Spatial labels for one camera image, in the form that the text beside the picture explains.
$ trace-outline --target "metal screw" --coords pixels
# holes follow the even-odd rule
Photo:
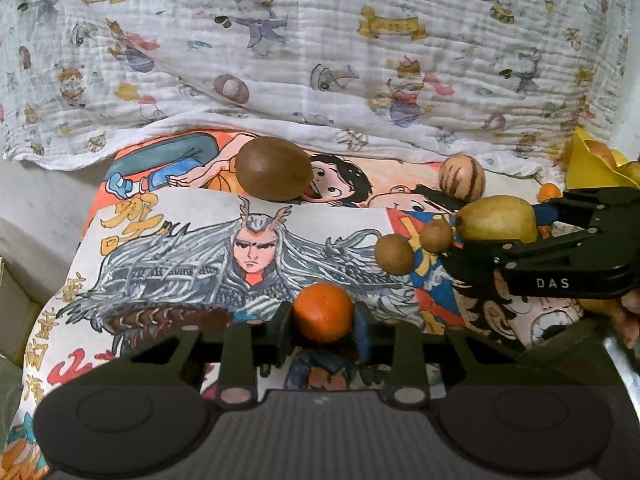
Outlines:
[[[227,404],[242,404],[251,400],[251,392],[245,388],[227,388],[220,394],[220,399]]]
[[[419,388],[400,388],[394,393],[394,398],[402,404],[419,404],[426,396]]]

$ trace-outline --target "round black pad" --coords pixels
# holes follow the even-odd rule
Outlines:
[[[47,461],[85,476],[139,475],[178,458],[207,422],[188,386],[71,386],[46,396],[33,431]]]
[[[612,430],[606,402],[586,386],[533,386],[552,383],[542,370],[508,368],[514,386],[463,381],[443,399],[440,423],[453,442],[514,474],[562,474],[595,462]]]

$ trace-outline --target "cardboard box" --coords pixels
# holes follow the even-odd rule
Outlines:
[[[24,349],[41,306],[14,282],[0,258],[0,356],[22,368]]]

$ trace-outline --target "black robot gripper base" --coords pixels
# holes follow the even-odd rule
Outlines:
[[[176,331],[59,388],[34,432],[48,480],[613,480],[612,415],[590,387],[464,328],[424,335],[357,304],[360,359],[380,390],[271,390],[257,368],[294,346],[291,307],[219,333]],[[217,398],[199,390],[220,362]],[[425,363],[447,387],[430,399]]]

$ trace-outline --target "white wall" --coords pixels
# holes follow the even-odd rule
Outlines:
[[[44,304],[65,283],[110,162],[63,173],[0,158],[0,254],[33,300]]]

